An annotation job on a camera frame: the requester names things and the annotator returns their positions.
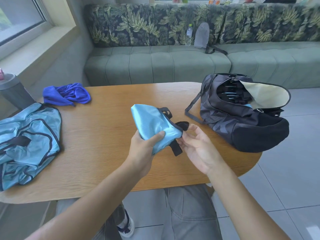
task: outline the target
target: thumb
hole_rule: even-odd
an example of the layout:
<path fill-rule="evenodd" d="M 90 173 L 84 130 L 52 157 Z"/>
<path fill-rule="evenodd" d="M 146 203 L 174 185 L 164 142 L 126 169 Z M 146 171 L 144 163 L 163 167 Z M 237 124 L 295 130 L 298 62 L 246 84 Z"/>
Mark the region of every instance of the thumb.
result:
<path fill-rule="evenodd" d="M 199 140 L 190 137 L 190 135 L 185 131 L 182 133 L 182 138 L 187 145 L 192 147 L 197 147 L 199 145 Z"/>
<path fill-rule="evenodd" d="M 158 141 L 161 141 L 163 137 L 165 136 L 164 131 L 160 131 L 158 134 L 155 134 L 153 137 L 151 137 L 149 140 L 147 140 L 147 143 L 150 147 L 153 147 Z"/>

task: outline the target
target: shoe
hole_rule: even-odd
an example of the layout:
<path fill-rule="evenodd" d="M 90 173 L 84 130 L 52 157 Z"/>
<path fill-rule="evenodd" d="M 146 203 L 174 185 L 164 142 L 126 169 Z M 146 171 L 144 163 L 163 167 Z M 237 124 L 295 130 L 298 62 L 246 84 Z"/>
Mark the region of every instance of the shoe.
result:
<path fill-rule="evenodd" d="M 130 238 L 134 234 L 134 221 L 129 217 L 127 210 L 125 211 L 125 216 L 127 218 L 127 224 L 124 228 L 120 228 L 117 226 L 120 235 L 124 238 Z"/>

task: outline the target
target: black mesh pocket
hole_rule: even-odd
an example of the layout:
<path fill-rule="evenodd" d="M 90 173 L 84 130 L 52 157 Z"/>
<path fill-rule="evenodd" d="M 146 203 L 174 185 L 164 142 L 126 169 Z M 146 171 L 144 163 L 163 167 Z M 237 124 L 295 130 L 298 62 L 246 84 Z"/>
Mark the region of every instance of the black mesh pocket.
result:
<path fill-rule="evenodd" d="M 254 126 L 237 123 L 232 132 L 234 147 L 241 152 L 263 152 L 269 150 L 289 135 L 289 122 L 284 118 L 272 118 L 277 123 Z"/>

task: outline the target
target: hand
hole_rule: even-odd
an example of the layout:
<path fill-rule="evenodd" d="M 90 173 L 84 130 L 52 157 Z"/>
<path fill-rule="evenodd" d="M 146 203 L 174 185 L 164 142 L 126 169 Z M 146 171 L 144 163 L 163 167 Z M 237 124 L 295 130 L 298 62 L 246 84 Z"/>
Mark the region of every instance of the hand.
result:
<path fill-rule="evenodd" d="M 199 126 L 190 124 L 189 130 L 195 132 L 196 136 L 184 131 L 182 137 L 178 139 L 178 143 L 196 168 L 208 175 L 210 170 L 223 159 L 209 137 Z"/>
<path fill-rule="evenodd" d="M 144 140 L 141 138 L 139 131 L 137 130 L 132 137 L 129 155 L 125 162 L 134 167 L 141 178 L 146 176 L 150 171 L 153 159 L 153 156 L 151 155 L 152 149 L 158 141 L 163 139 L 164 136 L 165 132 L 160 131 L 149 140 Z"/>

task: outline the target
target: gray pants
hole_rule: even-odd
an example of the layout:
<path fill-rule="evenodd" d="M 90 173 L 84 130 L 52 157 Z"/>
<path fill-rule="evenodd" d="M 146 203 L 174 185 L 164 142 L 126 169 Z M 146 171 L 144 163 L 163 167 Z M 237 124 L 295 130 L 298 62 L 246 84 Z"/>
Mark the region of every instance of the gray pants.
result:
<path fill-rule="evenodd" d="M 217 214 L 205 184 L 166 188 L 165 193 L 170 211 L 163 226 L 162 240 L 222 240 Z M 56 215 L 76 200 L 59 200 Z M 116 226 L 124 218 L 125 210 L 121 204 L 93 240 L 122 240 Z"/>

